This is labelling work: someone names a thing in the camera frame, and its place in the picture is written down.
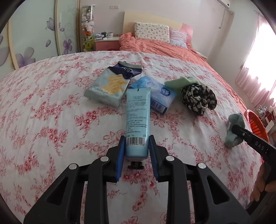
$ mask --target floral pillow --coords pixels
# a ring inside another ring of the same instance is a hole
[[[188,34],[182,33],[178,30],[174,30],[172,27],[170,27],[170,44],[187,48],[187,37]]]
[[[156,40],[170,43],[169,27],[153,23],[134,23],[136,39]]]

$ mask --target blue package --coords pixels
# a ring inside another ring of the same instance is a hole
[[[164,114],[177,96],[172,89],[164,86],[153,78],[144,76],[133,83],[130,88],[151,88],[150,107],[161,114]]]
[[[117,75],[122,74],[124,79],[130,79],[136,75],[141,74],[143,66],[132,65],[127,62],[118,62],[118,64],[114,66],[109,66],[108,69]]]

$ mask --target gray sock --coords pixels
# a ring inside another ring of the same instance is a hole
[[[232,126],[236,124],[242,128],[245,128],[245,123],[241,113],[229,115],[228,120],[229,126],[224,144],[228,148],[233,148],[234,146],[241,144],[243,139],[232,133]]]

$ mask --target orange duvet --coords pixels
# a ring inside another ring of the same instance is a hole
[[[209,69],[214,76],[223,84],[223,86],[228,90],[233,99],[236,101],[241,111],[244,113],[246,111],[246,106],[238,94],[231,88],[231,86],[207,63],[205,62],[199,54],[197,54],[192,48],[185,49],[183,47],[178,47],[170,45],[161,41],[155,40],[137,40],[132,36],[132,33],[125,33],[120,37],[120,50],[124,51],[136,51],[151,53],[157,55],[168,56],[172,58],[178,58],[183,61],[188,61],[197,65],[201,65]]]

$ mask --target white wall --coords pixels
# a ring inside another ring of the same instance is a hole
[[[124,11],[140,11],[170,18],[193,27],[194,49],[208,56],[220,29],[224,7],[217,0],[81,0],[95,4],[95,33],[122,34]],[[120,5],[120,9],[109,9]]]
[[[250,0],[232,0],[231,7],[235,15],[232,25],[220,49],[208,58],[208,63],[228,82],[243,99],[248,109],[253,109],[247,95],[235,83],[240,67],[245,61],[257,28],[258,8]]]

